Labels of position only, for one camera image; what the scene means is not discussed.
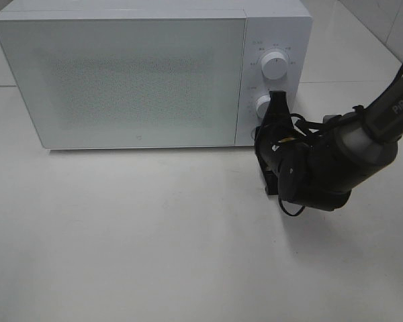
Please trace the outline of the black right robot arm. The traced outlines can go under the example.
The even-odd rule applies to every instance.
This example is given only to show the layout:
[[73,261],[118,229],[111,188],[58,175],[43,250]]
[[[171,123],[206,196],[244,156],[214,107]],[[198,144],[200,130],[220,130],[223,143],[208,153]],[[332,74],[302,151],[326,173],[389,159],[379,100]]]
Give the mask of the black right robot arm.
[[254,144],[266,194],[301,210],[334,211],[353,188],[397,156],[403,135],[403,63],[370,105],[326,115],[320,123],[290,113],[283,91],[270,91],[267,103]]

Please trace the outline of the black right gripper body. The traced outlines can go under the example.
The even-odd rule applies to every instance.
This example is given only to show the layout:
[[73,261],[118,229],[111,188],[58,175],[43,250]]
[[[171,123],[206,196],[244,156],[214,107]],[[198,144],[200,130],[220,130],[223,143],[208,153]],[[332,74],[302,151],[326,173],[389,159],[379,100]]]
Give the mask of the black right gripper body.
[[313,181],[307,165],[309,147],[298,142],[292,118],[286,115],[265,115],[255,132],[255,154],[268,196],[276,196],[279,206],[284,202],[323,211],[341,208],[350,192],[335,193]]

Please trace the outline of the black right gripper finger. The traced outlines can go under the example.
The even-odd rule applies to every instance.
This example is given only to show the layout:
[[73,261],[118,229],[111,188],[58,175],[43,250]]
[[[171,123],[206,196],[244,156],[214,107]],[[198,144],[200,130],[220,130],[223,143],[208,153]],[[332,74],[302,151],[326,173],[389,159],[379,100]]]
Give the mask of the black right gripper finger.
[[285,91],[269,91],[269,104],[264,117],[289,117],[287,93]]

